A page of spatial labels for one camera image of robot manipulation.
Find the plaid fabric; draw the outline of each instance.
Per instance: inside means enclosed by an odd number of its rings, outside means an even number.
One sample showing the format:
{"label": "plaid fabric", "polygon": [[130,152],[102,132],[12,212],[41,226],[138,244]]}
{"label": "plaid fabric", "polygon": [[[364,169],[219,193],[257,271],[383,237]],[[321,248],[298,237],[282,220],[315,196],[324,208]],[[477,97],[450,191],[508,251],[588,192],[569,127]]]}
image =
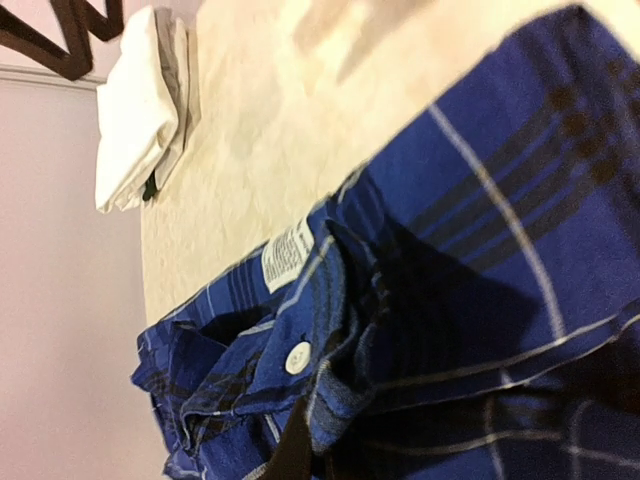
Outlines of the plaid fabric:
{"label": "plaid fabric", "polygon": [[258,248],[139,337],[165,473],[258,478],[307,395],[381,479],[640,478],[639,158],[605,28],[521,28],[314,208],[295,281]]}

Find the white stripe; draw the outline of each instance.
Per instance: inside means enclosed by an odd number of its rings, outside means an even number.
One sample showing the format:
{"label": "white stripe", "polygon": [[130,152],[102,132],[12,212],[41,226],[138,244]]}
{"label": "white stripe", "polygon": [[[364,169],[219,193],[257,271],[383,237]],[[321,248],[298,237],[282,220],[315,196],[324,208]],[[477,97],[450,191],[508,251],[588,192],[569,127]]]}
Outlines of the white stripe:
{"label": "white stripe", "polygon": [[313,391],[309,396],[309,405],[307,406],[307,413],[305,415],[305,420],[307,421],[307,426],[311,429],[311,417],[313,416],[313,409],[316,407],[316,400],[318,398],[318,385],[320,385],[320,377],[324,374],[325,371],[329,369],[331,363],[329,360],[323,360],[320,364],[320,368],[318,368],[318,373],[316,374],[316,381],[313,387]]}
{"label": "white stripe", "polygon": [[493,463],[493,468],[496,471],[496,478],[497,480],[504,480],[504,466],[502,465],[498,445],[496,445],[495,440],[492,440],[495,437],[493,427],[491,426],[493,424],[493,402],[493,397],[489,397],[484,407],[484,433],[487,435],[487,446],[491,453],[491,462]]}
{"label": "white stripe", "polygon": [[267,425],[269,425],[269,430],[271,430],[271,435],[273,435],[273,439],[276,443],[280,443],[280,432],[278,432],[278,426],[276,422],[273,420],[271,414],[267,414],[264,416],[264,419],[267,421]]}
{"label": "white stripe", "polygon": [[254,250],[253,252],[251,252],[249,255],[247,255],[247,257],[245,258],[245,260],[249,260],[250,258],[255,258],[258,255],[260,255],[262,253],[262,251],[264,250],[264,246],[257,248],[256,250]]}
{"label": "white stripe", "polygon": [[251,327],[247,330],[243,330],[238,334],[239,337],[244,335],[253,335],[254,333],[264,332],[265,330],[269,330],[273,328],[273,325],[276,323],[275,320],[269,320],[268,322],[261,323],[260,325],[256,325],[255,327]]}
{"label": "white stripe", "polygon": [[311,275],[313,275],[313,273],[316,271],[318,266],[324,260],[324,256],[327,254],[327,251],[329,250],[329,247],[331,246],[333,241],[334,241],[333,237],[325,238],[324,242],[322,243],[322,246],[320,247],[320,252],[313,259],[313,261],[309,265],[309,268],[307,268],[307,270],[304,272],[304,276],[302,277],[302,280],[298,284],[298,288],[296,288],[295,294],[289,300],[282,302],[282,305],[280,305],[280,308],[278,308],[278,312],[276,315],[282,314],[282,312],[284,312],[287,308],[298,303],[298,300],[300,300],[300,295],[302,294],[302,290],[307,285],[307,283],[309,283],[309,279],[311,278]]}
{"label": "white stripe", "polygon": [[[580,417],[584,411],[591,405],[592,401],[587,400],[583,402],[573,414],[573,418],[571,419],[571,450],[578,449],[578,442],[580,440]],[[580,471],[580,457],[576,453],[572,452],[571,455],[571,478],[572,480],[580,480],[581,471]]]}
{"label": "white stripe", "polygon": [[169,463],[167,464],[167,467],[175,472],[178,472],[180,475],[191,475],[194,477],[200,476],[200,473],[198,473],[196,470],[184,470],[182,467],[176,465],[175,463]]}
{"label": "white stripe", "polygon": [[[639,318],[640,318],[640,315],[639,315],[639,316],[637,316],[637,317],[634,317],[634,320],[638,320]],[[627,323],[627,324],[625,325],[625,327],[624,327],[624,328],[627,328],[631,323],[633,323],[633,322],[629,322],[629,323]],[[562,366],[564,366],[564,365],[567,365],[567,364],[569,364],[569,363],[572,363],[572,362],[575,362],[575,361],[577,361],[577,360],[580,360],[581,358],[588,357],[588,356],[589,356],[589,355],[591,355],[593,352],[595,352],[595,351],[599,350],[600,348],[602,348],[602,347],[603,347],[604,345],[606,345],[607,343],[610,343],[610,342],[611,342],[611,339],[612,339],[612,338],[615,338],[615,337],[617,337],[617,336],[618,336],[618,335],[612,335],[611,337],[609,337],[609,339],[608,339],[608,340],[606,340],[605,342],[603,342],[603,343],[602,343],[602,344],[600,344],[600,345],[597,345],[596,347],[593,347],[591,350],[588,350],[588,351],[586,351],[586,352],[582,353],[581,355],[578,355],[577,357],[571,357],[571,358],[568,358],[568,359],[566,359],[566,360],[563,360],[562,362],[556,363],[555,365],[553,365],[553,366],[551,366],[551,367],[549,367],[549,368],[545,368],[545,369],[543,369],[543,370],[540,370],[540,371],[536,372],[536,374],[535,374],[535,375],[531,375],[531,376],[529,376],[529,377],[527,377],[527,378],[525,378],[525,379],[523,379],[523,380],[520,380],[520,381],[518,381],[518,382],[513,382],[509,387],[505,387],[505,386],[496,386],[496,387],[485,388],[485,389],[483,389],[483,390],[473,390],[473,391],[471,391],[471,392],[469,392],[469,393],[466,393],[466,394],[464,394],[464,395],[457,395],[457,396],[446,397],[446,398],[444,398],[444,399],[440,399],[440,400],[437,400],[437,401],[433,401],[433,402],[431,402],[430,404],[431,404],[431,405],[435,405],[435,404],[443,403],[443,402],[445,402],[445,401],[446,401],[446,402],[453,402],[453,401],[455,401],[455,400],[464,400],[465,398],[478,397],[478,396],[480,396],[480,395],[484,395],[484,394],[486,394],[486,393],[492,393],[492,392],[496,392],[496,391],[498,391],[498,390],[505,390],[506,388],[517,387],[518,385],[527,385],[527,384],[528,384],[528,383],[530,383],[532,380],[534,380],[534,379],[536,379],[536,378],[539,378],[539,377],[541,377],[541,376],[545,375],[546,373],[549,373],[549,372],[551,372],[551,371],[553,371],[553,370],[556,370],[557,368],[560,368],[560,367],[562,367]],[[404,408],[409,408],[409,407],[416,406],[416,405],[425,405],[425,403],[424,403],[424,402],[422,402],[422,403],[410,403],[410,404],[404,405]]]}
{"label": "white stripe", "polygon": [[531,270],[533,271],[538,286],[542,291],[545,303],[547,305],[547,311],[551,319],[551,329],[553,331],[554,338],[560,339],[565,336],[564,320],[562,319],[562,313],[558,305],[558,299],[556,293],[553,290],[553,284],[549,278],[538,252],[536,251],[531,239],[527,235],[520,219],[513,210],[513,207],[509,204],[507,198],[502,194],[496,183],[491,178],[491,174],[487,171],[482,164],[476,153],[471,146],[460,136],[455,130],[453,125],[449,122],[447,117],[442,113],[440,108],[434,103],[429,108],[429,113],[436,121],[442,132],[447,136],[451,144],[458,150],[462,158],[466,160],[473,172],[476,174],[485,191],[491,198],[493,204],[500,210],[502,217],[507,222],[511,233],[516,238],[516,241],[522,249]]}
{"label": "white stripe", "polygon": [[147,352],[151,351],[151,340],[149,340],[149,330],[144,331],[144,339],[147,341]]}
{"label": "white stripe", "polygon": [[505,388],[509,388],[513,386],[513,379],[506,368],[500,369],[500,380],[502,381],[502,386]]}
{"label": "white stripe", "polygon": [[198,449],[200,448],[200,445],[202,444],[202,440],[204,439],[205,431],[209,427],[209,424],[211,423],[212,419],[213,419],[213,417],[207,417],[206,420],[204,422],[202,422],[202,425],[200,426],[200,432],[198,433],[198,438],[196,438],[196,444],[194,446],[194,450],[196,452],[198,451]]}
{"label": "white stripe", "polygon": [[[455,370],[448,370],[446,372],[430,373],[428,375],[419,375],[416,377],[402,378],[400,380],[385,383],[381,385],[379,388],[382,390],[390,390],[398,387],[406,387],[406,386],[413,386],[413,385],[427,385],[429,383],[443,382],[446,380],[452,380],[454,378],[467,377],[470,375],[475,375],[477,373],[485,372],[487,370],[496,370],[502,367],[509,367],[511,365],[515,365],[516,363],[520,363],[523,360],[527,360],[531,357],[535,357],[536,355],[540,355],[546,352],[547,350],[551,350],[552,348],[557,347],[558,345],[562,345],[563,343],[566,343],[568,340],[572,340],[575,337],[579,337],[580,335],[584,335],[586,333],[591,332],[592,330],[600,328],[617,317],[618,315],[612,315],[603,320],[594,322],[591,325],[586,325],[584,327],[577,328],[576,330],[571,332],[569,335],[566,335],[565,337],[559,340],[555,340],[551,343],[542,345],[538,348],[534,348],[533,350],[529,350],[527,352],[523,352],[519,355],[515,355],[505,360],[500,360],[496,362],[479,363],[478,365],[473,365],[471,367],[463,367]],[[637,322],[638,320],[640,320],[640,314],[636,315],[635,317],[627,321],[627,323],[620,329],[620,332],[618,332],[617,334],[611,335],[605,342],[603,342],[601,345],[599,345],[593,350],[600,348],[602,345],[604,345],[604,343],[616,340],[624,332],[624,330],[626,330],[629,326],[631,326],[633,323]]]}
{"label": "white stripe", "polygon": [[180,307],[174,309],[173,312],[171,312],[169,314],[169,316],[171,318],[173,318],[174,320],[178,320],[178,314],[182,313],[182,311],[186,308],[186,306],[187,306],[187,304],[185,303],[185,304],[181,305]]}
{"label": "white stripe", "polygon": [[542,430],[511,430],[505,432],[494,433],[482,438],[470,440],[468,442],[454,443],[451,445],[442,445],[439,447],[428,448],[411,448],[402,447],[399,445],[392,445],[378,442],[365,442],[369,447],[377,450],[385,450],[388,452],[399,453],[403,455],[411,455],[415,457],[431,457],[440,455],[451,455],[453,453],[461,453],[469,450],[474,450],[479,447],[484,447],[490,443],[497,442],[499,440],[523,440],[523,441],[540,441],[546,440],[550,442],[558,442],[562,439],[562,435],[558,432],[549,432]]}
{"label": "white stripe", "polygon": [[314,213],[316,213],[318,210],[320,210],[320,207],[323,207],[326,203],[327,203],[327,199],[329,198],[329,195],[325,195],[324,197],[322,197],[322,199],[318,200],[315,205],[311,208],[311,210],[309,211],[309,214],[307,215],[307,219],[313,215]]}
{"label": "white stripe", "polygon": [[590,460],[600,460],[607,463],[613,463],[619,467],[632,468],[634,470],[640,470],[640,461],[631,460],[629,458],[620,457],[618,455],[612,455],[611,453],[598,452],[596,450],[586,450],[580,447],[564,447],[563,450],[571,455],[588,458]]}
{"label": "white stripe", "polygon": [[340,187],[340,193],[338,194],[338,203],[342,203],[342,200],[344,200],[344,195],[347,193],[347,190],[349,190],[358,182],[358,179],[360,178],[360,175],[362,175],[362,172],[364,171],[364,168],[366,165],[367,165],[366,163],[363,165],[360,165],[351,174],[351,176],[347,178],[347,180],[342,184],[342,186]]}
{"label": "white stripe", "polygon": [[211,311],[211,318],[216,316],[216,311],[213,309],[213,302],[211,302],[211,292],[209,291],[209,287],[207,287],[207,300],[209,301],[209,310]]}
{"label": "white stripe", "polygon": [[244,477],[242,477],[242,480],[257,480],[258,478],[260,478],[262,476],[262,474],[266,470],[267,470],[267,464],[263,463],[262,465],[254,468],[248,474],[246,474]]}

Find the folded white towel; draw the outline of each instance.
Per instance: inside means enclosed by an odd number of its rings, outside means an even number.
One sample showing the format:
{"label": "folded white towel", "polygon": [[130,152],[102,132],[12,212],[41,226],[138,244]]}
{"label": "folded white towel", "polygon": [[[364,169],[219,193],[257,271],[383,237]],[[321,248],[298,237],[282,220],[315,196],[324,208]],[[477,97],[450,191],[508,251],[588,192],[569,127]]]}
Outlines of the folded white towel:
{"label": "folded white towel", "polygon": [[131,16],[122,52],[98,87],[101,140],[96,208],[107,213],[142,202],[155,170],[158,189],[182,155],[189,94],[187,30],[170,10],[145,7]]}

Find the beige countertop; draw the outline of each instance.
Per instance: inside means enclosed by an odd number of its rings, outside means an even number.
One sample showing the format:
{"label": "beige countertop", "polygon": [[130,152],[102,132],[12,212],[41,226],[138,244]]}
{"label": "beige countertop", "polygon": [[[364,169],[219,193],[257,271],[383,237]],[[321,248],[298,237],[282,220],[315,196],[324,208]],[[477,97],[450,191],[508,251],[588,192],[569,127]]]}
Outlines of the beige countertop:
{"label": "beige countertop", "polygon": [[[142,211],[147,322],[305,216],[505,35],[568,3],[207,0],[187,148]],[[637,0],[584,3],[640,58]]]}

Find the wall trim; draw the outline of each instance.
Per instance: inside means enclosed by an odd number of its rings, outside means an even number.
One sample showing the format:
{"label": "wall trim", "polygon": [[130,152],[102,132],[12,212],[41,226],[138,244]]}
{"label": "wall trim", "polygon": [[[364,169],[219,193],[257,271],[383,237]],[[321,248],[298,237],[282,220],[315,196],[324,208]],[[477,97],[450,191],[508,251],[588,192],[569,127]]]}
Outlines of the wall trim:
{"label": "wall trim", "polygon": [[105,83],[106,79],[87,75],[80,80],[70,82],[53,72],[41,68],[0,65],[0,82],[95,92],[96,87]]}

